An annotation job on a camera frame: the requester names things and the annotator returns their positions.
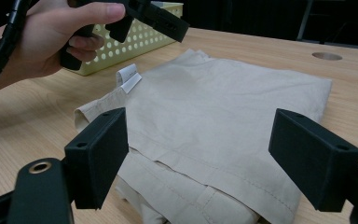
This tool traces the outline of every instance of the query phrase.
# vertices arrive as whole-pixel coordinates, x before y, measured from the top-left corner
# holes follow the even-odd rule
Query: beige cloth
[[[293,222],[300,191],[268,152],[275,110],[320,121],[331,80],[191,49],[142,77],[79,107],[76,127],[126,107],[117,191],[144,223]]]

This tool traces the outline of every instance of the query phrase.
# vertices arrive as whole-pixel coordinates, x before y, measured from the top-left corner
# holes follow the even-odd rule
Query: wooden table
[[[82,77],[61,70],[50,77],[25,80],[0,91],[0,195],[13,190],[17,172],[31,161],[62,159],[63,148],[76,135],[73,112],[104,96],[115,86],[118,69],[136,63],[144,72],[187,49],[201,49],[217,58],[292,69],[333,79],[322,125],[358,147],[358,49],[190,29],[183,43],[173,43],[132,60]],[[339,61],[312,56],[340,55]],[[349,223],[351,205],[342,213],[320,213],[301,198],[295,223]],[[141,223],[140,216],[112,189],[99,211],[75,210],[76,223]]]

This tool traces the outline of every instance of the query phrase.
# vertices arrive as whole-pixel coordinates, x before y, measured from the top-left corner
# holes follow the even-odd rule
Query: white label
[[[142,77],[139,75],[134,63],[122,68],[116,73],[117,85],[120,86],[127,94],[141,79]]]

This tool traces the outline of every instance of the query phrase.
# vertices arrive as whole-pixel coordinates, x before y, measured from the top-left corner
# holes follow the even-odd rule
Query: hand
[[[0,76],[0,89],[14,82],[44,77],[59,71],[59,51],[69,40],[68,52],[80,61],[91,61],[103,46],[100,36],[71,36],[88,24],[121,20],[125,8],[115,3],[90,3],[69,7],[66,0],[40,0],[29,9],[21,40]]]

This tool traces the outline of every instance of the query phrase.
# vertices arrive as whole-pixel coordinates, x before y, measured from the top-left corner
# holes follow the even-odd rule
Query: yellow basket
[[[161,3],[162,7],[177,17],[183,15],[183,4]],[[120,43],[109,36],[104,25],[97,24],[94,34],[104,37],[104,46],[97,50],[97,57],[91,62],[82,63],[78,71],[71,70],[81,76],[87,76],[106,67],[124,62],[153,49],[158,49],[174,42],[173,39],[163,35],[148,25],[133,20],[127,40]]]

